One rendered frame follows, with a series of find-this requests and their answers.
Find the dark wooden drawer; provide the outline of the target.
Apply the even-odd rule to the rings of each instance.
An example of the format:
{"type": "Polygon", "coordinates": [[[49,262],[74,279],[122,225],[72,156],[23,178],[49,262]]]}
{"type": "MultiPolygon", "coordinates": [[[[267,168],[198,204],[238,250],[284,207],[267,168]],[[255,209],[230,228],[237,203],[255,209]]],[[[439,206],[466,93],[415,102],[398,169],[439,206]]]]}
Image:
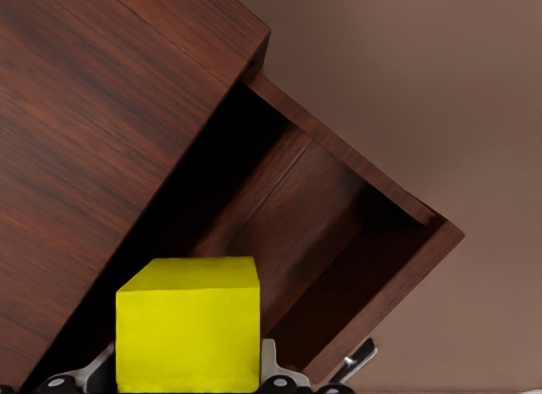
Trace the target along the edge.
{"type": "Polygon", "coordinates": [[[464,235],[249,69],[24,381],[79,368],[114,336],[114,295],[154,258],[251,256],[261,334],[323,383],[464,235]]]}

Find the dark wooden cabinet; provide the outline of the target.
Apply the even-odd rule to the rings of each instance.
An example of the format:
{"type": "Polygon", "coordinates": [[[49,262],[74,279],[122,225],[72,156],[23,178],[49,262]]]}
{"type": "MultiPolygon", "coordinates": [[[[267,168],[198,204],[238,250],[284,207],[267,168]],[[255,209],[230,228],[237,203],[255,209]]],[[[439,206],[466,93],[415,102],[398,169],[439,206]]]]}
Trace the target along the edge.
{"type": "Polygon", "coordinates": [[[237,0],[0,0],[1,382],[25,382],[268,36],[237,0]]]}

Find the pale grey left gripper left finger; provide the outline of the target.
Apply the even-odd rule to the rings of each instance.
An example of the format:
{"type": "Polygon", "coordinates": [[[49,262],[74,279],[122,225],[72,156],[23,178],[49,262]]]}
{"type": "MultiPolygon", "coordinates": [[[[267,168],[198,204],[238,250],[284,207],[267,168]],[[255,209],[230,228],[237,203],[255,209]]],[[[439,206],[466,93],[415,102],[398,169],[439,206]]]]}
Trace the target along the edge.
{"type": "Polygon", "coordinates": [[[48,377],[35,394],[116,394],[114,344],[85,367],[48,377]]]}

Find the yellow cube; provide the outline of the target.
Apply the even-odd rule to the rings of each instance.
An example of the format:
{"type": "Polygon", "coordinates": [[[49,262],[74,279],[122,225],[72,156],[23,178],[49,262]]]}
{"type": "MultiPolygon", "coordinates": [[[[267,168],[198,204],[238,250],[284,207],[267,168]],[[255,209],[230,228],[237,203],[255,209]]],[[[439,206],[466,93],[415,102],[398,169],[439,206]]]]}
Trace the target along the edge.
{"type": "Polygon", "coordinates": [[[252,257],[156,258],[118,289],[122,393],[251,393],[260,379],[252,257]]]}

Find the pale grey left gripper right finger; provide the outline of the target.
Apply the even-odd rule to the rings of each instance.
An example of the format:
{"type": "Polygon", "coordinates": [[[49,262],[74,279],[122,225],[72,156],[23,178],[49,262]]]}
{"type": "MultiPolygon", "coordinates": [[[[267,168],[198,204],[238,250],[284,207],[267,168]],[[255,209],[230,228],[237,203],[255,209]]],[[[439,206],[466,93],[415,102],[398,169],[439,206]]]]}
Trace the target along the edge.
{"type": "Polygon", "coordinates": [[[305,375],[278,365],[273,339],[262,340],[258,394],[312,394],[311,382],[305,375]]]}

